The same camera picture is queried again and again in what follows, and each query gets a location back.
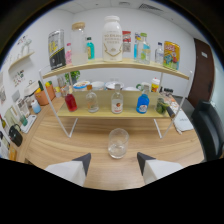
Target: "white bottle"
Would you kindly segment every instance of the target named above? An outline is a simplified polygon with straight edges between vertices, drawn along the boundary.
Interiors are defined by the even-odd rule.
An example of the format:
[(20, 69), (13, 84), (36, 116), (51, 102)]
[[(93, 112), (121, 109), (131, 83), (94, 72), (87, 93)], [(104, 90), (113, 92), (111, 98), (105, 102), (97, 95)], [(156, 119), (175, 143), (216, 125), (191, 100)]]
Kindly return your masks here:
[(115, 84), (115, 93), (111, 96), (111, 111), (120, 114), (123, 111), (123, 95), (120, 93), (120, 84)]
[(163, 64), (163, 49), (162, 49), (162, 43), (158, 42), (158, 48), (155, 52), (155, 62), (159, 64)]
[(151, 59), (151, 47), (147, 43), (147, 34), (141, 33), (141, 40), (137, 46), (137, 62), (142, 64), (150, 64)]
[(103, 28), (103, 61), (122, 61), (123, 35), (117, 16), (105, 17)]

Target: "table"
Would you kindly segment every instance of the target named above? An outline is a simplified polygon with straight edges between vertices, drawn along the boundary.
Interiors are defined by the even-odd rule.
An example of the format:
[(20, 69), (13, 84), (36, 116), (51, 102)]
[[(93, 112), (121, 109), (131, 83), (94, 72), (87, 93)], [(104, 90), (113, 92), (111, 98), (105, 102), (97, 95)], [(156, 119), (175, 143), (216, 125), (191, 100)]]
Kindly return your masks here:
[[(63, 98), (52, 101), (56, 111), (64, 103)], [(75, 117), (61, 117), (70, 131)], [(157, 119), (162, 133), (170, 119)], [(126, 155), (119, 159), (110, 157), (108, 136), (111, 130), (123, 128), (129, 133)], [(160, 139), (155, 123), (145, 119), (79, 119), (73, 135), (68, 138), (54, 116), (50, 106), (42, 107), (36, 121), (27, 134), (22, 134), (23, 143), (17, 149), (17, 161), (31, 162), (45, 169), (48, 165), (67, 162), (91, 153), (91, 161), (84, 187), (102, 190), (123, 190), (144, 186), (137, 161), (137, 152), (158, 160), (177, 162), (182, 166), (198, 164), (203, 159), (200, 141), (194, 130), (180, 135), (174, 126), (166, 138)]]

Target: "wall shelf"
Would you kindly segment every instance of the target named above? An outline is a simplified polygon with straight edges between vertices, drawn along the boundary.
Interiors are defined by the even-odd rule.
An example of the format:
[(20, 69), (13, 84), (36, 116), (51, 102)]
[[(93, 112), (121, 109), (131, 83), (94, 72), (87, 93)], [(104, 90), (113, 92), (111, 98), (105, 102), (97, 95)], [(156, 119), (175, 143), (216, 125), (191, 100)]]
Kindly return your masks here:
[(22, 61), (23, 59), (29, 57), (30, 55), (32, 55), (32, 54), (34, 54), (34, 53), (35, 53), (34, 51), (33, 51), (33, 52), (30, 52), (29, 54), (27, 54), (27, 55), (25, 55), (25, 56), (23, 56), (23, 57), (17, 59), (16, 61), (14, 61), (14, 62), (9, 66), (9, 69), (8, 69), (8, 70), (10, 70), (14, 65), (16, 65), (17, 63), (19, 63), (20, 61)]
[(149, 108), (145, 114), (140, 114), (136, 111), (136, 105), (138, 97), (142, 95), (141, 91), (121, 91), (124, 99), (123, 112), (120, 114), (114, 114), (111, 112), (111, 96), (114, 94), (113, 90), (99, 90), (93, 91), (97, 95), (99, 104), (99, 110), (95, 113), (88, 112), (86, 103), (87, 91), (75, 92), (75, 100), (77, 103), (77, 110), (70, 112), (66, 103), (57, 112), (59, 117), (76, 117), (76, 118), (90, 118), (90, 119), (134, 119), (134, 118), (169, 118), (168, 113), (161, 115), (155, 111), (155, 105), (157, 103), (157, 97), (159, 93), (149, 93)]
[(123, 58), (121, 62), (104, 62), (102, 58), (96, 58), (94, 61), (89, 61), (87, 64), (83, 65), (66, 65), (62, 68), (52, 70), (51, 72), (45, 74), (43, 78), (49, 78), (51, 76), (71, 72), (71, 71), (78, 71), (78, 70), (87, 70), (87, 69), (96, 69), (96, 68), (135, 68), (135, 69), (144, 69), (144, 70), (151, 70), (156, 72), (167, 73), (170, 75), (174, 75), (186, 80), (189, 80), (189, 76), (172, 69), (168, 69), (163, 67), (158, 63), (153, 61), (150, 62), (149, 65), (140, 64), (134, 61), (132, 58)]

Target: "black chair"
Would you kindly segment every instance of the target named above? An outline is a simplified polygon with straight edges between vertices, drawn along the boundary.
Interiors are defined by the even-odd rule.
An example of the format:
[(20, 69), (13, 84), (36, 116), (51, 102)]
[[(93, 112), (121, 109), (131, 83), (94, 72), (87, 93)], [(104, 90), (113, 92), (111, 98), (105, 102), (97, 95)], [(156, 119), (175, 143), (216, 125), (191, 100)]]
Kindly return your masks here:
[(200, 100), (191, 115), (192, 124), (201, 142), (205, 160), (216, 160), (223, 157), (224, 131), (220, 117), (215, 108), (206, 101)]

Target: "poster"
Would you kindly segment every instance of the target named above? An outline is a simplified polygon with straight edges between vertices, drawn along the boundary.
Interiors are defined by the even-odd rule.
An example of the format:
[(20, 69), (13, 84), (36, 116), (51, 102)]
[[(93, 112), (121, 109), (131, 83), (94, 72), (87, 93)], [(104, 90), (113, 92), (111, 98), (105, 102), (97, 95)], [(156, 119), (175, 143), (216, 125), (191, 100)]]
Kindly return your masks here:
[(123, 52), (131, 52), (131, 31), (122, 31), (123, 33)]

